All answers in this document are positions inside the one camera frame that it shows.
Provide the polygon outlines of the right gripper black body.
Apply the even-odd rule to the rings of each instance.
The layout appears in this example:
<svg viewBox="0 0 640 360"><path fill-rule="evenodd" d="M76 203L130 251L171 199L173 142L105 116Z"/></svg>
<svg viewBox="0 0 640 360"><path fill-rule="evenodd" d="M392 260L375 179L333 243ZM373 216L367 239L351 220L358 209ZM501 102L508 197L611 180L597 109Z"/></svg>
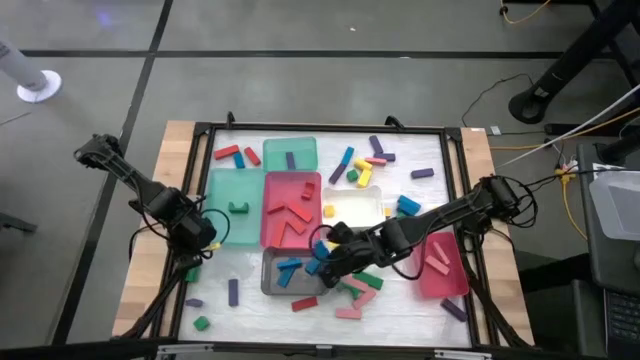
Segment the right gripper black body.
<svg viewBox="0 0 640 360"><path fill-rule="evenodd" d="M373 231L358 231L354 232L351 242L337 244L331 251L331 259L345 260L346 273L357 273L370 265L380 268L391 266L401 260L401 251L384 236Z"/></svg>

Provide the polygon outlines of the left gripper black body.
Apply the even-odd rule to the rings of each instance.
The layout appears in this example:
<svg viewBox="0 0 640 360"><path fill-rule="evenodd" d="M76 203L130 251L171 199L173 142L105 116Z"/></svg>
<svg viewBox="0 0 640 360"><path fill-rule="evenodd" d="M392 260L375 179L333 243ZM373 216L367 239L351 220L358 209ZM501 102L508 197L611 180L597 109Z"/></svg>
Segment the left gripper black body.
<svg viewBox="0 0 640 360"><path fill-rule="evenodd" d="M196 255L217 235L212 222L199 213L189 213L168 223L168 244L179 253Z"/></svg>

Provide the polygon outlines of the large teal plastic bin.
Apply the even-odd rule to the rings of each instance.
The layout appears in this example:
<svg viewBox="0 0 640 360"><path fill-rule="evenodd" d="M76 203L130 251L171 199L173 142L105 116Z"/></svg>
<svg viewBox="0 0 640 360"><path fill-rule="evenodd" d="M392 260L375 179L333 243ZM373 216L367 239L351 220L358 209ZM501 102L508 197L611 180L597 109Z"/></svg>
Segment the large teal plastic bin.
<svg viewBox="0 0 640 360"><path fill-rule="evenodd" d="M265 172L262 169L214 168L209 171L205 216L215 226L224 246L257 246L260 241ZM228 203L248 202L247 214L231 214Z"/></svg>

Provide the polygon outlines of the white plastic bin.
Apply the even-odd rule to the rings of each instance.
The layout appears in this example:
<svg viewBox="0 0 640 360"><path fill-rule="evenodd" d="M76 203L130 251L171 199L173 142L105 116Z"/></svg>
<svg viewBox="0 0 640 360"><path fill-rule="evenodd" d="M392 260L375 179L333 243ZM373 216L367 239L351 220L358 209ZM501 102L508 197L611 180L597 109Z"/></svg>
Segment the white plastic bin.
<svg viewBox="0 0 640 360"><path fill-rule="evenodd" d="M334 217L324 216L323 208L327 205L334 206ZM322 222L331 226L344 222L354 229L368 229L386 220L382 191L378 186L343 190L324 188L322 206Z"/></svg>

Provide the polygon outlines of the gray translucent plastic bin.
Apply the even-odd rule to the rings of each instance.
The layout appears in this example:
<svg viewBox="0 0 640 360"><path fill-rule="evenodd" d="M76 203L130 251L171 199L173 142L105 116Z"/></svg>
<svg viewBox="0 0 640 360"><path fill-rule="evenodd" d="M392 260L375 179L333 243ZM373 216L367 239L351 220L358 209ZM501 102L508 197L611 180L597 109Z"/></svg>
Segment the gray translucent plastic bin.
<svg viewBox="0 0 640 360"><path fill-rule="evenodd" d="M286 288L277 285L280 270L276 265L289 258L300 258L302 266L296 269L295 274ZM317 275L309 276L305 272L305 266L311 259L308 249L291 249L268 247L263 252L261 271L261 290L265 295L300 295L313 296L324 295L328 288Z"/></svg>

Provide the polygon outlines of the silver aluminium bar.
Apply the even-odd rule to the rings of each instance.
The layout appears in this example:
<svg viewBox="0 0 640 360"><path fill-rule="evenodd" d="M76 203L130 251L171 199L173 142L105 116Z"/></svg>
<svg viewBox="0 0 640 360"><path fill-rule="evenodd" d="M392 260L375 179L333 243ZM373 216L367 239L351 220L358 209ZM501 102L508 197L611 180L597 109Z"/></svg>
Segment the silver aluminium bar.
<svg viewBox="0 0 640 360"><path fill-rule="evenodd" d="M172 356L178 354L205 353L214 350L212 343L188 343L160 345L157 349L157 356Z"/></svg>
<svg viewBox="0 0 640 360"><path fill-rule="evenodd" d="M434 358L438 360L493 360L490 353L442 349L434 351Z"/></svg>

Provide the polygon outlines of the deep red plastic bin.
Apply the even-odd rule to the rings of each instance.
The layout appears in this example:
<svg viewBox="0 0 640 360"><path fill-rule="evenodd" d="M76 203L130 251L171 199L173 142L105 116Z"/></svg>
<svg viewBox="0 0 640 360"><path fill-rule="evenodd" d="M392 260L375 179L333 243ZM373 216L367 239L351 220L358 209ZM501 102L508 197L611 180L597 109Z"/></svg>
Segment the deep red plastic bin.
<svg viewBox="0 0 640 360"><path fill-rule="evenodd" d="M447 265L450 272L443 276L425 263L427 256L433 256L439 260L432 243L437 241L450 259ZM426 250L423 257L420 257L421 248L417 247L411 255L411 271L417 272L420 266L423 271L414 287L422 298L449 298L464 296L469 292L469 285L461 255L457 246L455 236L451 232L438 232L430 234L426 240Z"/></svg>

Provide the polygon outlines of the large pink-red plastic bin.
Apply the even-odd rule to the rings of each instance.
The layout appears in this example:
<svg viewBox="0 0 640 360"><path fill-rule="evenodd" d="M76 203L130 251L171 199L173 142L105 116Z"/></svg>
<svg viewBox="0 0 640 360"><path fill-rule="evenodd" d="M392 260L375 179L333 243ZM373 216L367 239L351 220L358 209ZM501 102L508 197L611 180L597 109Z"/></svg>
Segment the large pink-red plastic bin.
<svg viewBox="0 0 640 360"><path fill-rule="evenodd" d="M301 193L304 184L309 181L316 186L311 200L303 200ZM288 221L297 217L288 207L274 214L268 214L267 209L278 203L296 201L302 203L313 214L313 219L307 224L307 229L302 235L298 235L287 223L286 231L280 248L307 248L311 231L322 222L321 205L321 175L317 172L268 172L264 183L264 197L261 219L260 245L264 248L272 247L270 238L276 224L281 220Z"/></svg>

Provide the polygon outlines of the small teal plastic bin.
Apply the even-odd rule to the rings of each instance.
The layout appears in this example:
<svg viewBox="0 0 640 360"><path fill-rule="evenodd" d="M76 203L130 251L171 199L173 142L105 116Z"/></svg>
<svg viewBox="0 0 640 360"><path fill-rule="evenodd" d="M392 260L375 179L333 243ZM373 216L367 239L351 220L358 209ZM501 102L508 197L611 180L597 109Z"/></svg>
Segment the small teal plastic bin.
<svg viewBox="0 0 640 360"><path fill-rule="evenodd" d="M285 154L294 154L296 169L288 170ZM317 144L314 137L267 139L263 143L263 168L267 172L316 171Z"/></svg>

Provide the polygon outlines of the black floor object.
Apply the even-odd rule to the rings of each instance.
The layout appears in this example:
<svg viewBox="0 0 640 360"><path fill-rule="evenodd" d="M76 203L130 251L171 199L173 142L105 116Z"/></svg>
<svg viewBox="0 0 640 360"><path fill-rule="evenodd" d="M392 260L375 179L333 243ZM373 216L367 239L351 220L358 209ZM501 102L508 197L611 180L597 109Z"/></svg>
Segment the black floor object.
<svg viewBox="0 0 640 360"><path fill-rule="evenodd" d="M0 229L12 228L26 233L33 233L37 230L35 224L0 212Z"/></svg>

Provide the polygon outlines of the white pole stand round base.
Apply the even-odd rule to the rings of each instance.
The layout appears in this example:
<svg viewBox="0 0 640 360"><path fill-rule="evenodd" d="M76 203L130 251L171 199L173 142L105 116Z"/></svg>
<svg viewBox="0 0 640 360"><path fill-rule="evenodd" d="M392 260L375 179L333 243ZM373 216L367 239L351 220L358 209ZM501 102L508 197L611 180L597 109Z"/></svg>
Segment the white pole stand round base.
<svg viewBox="0 0 640 360"><path fill-rule="evenodd" d="M0 38L0 72L17 83L17 96L27 103L41 103L62 88L61 76L53 70L41 70L13 44Z"/></svg>

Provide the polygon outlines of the black pole stand round base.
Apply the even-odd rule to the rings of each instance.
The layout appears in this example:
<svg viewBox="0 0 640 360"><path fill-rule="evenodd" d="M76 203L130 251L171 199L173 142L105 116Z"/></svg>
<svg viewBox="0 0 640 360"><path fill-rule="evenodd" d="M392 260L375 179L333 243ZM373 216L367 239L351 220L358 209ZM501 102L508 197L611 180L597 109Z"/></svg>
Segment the black pole stand round base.
<svg viewBox="0 0 640 360"><path fill-rule="evenodd" d="M594 20L533 85L511 98L509 112L520 122L540 123L554 97L606 48L631 87L638 85L616 39L629 26L640 34L640 0L612 0L604 10L595 0L576 1L591 8Z"/></svg>

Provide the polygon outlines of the dark side table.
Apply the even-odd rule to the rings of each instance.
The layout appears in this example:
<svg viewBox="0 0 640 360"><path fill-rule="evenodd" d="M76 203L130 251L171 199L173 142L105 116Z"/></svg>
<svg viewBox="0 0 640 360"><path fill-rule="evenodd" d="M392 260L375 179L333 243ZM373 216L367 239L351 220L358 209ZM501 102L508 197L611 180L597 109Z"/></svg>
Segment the dark side table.
<svg viewBox="0 0 640 360"><path fill-rule="evenodd" d="M589 185L598 172L603 169L625 168L602 162L593 145L580 145L577 154L593 281L603 291L608 290L640 298L640 242L607 237L602 231L589 192ZM608 339L605 322L605 297L604 326L605 348L609 360L640 360L640 344Z"/></svg>

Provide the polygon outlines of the black power strip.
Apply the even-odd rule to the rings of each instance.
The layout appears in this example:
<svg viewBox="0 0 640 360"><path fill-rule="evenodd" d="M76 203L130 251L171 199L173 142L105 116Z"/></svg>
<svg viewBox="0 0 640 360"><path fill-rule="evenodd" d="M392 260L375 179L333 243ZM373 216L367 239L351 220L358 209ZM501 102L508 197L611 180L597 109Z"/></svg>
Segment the black power strip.
<svg viewBox="0 0 640 360"><path fill-rule="evenodd" d="M543 126L543 132L550 136L560 136L573 131L577 127L578 124L547 123ZM572 133L572 136L600 135L601 133L601 128L595 125L589 125L580 131Z"/></svg>

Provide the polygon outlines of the gray plastic tote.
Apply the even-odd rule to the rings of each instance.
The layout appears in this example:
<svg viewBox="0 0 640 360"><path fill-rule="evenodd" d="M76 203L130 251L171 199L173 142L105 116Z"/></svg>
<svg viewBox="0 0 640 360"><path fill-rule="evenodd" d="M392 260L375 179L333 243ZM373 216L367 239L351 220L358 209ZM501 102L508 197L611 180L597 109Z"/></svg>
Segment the gray plastic tote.
<svg viewBox="0 0 640 360"><path fill-rule="evenodd" d="M607 237L640 242L640 171L603 169L589 192Z"/></svg>

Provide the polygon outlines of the black keyboard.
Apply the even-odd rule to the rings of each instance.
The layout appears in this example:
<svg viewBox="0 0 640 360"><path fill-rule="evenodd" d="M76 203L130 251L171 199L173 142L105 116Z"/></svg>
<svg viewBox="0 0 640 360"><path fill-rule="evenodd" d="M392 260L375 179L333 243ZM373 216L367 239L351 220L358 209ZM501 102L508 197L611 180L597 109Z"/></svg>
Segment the black keyboard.
<svg viewBox="0 0 640 360"><path fill-rule="evenodd" d="M640 344L640 298L608 290L604 297L608 339Z"/></svg>

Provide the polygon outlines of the black diagonal frame braces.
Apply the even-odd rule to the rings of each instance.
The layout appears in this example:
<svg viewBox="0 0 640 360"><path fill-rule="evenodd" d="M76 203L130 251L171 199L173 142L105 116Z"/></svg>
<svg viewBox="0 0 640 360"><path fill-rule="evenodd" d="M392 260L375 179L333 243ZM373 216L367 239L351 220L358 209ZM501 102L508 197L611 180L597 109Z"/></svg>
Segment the black diagonal frame braces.
<svg viewBox="0 0 640 360"><path fill-rule="evenodd" d="M461 240L458 242L458 244L460 246L463 269L465 271L468 283L480 300L486 317L496 326L497 330L502 334L510 347L531 349L532 346L524 339L522 339L517 334L516 330L508 323L504 315L493 302L489 291L485 289L475 272L472 270L471 265L467 259L467 254L469 253L469 251L466 249L464 241Z"/></svg>
<svg viewBox="0 0 640 360"><path fill-rule="evenodd" d="M169 278L160 287L158 294L152 300L143 314L135 321L132 327L121 335L118 335L118 339L139 339L147 330L153 319L160 312L164 306L167 298L175 288L175 286L185 278L187 272L191 269L190 265L193 256L188 257L188 265L182 270L175 270L171 273Z"/></svg>

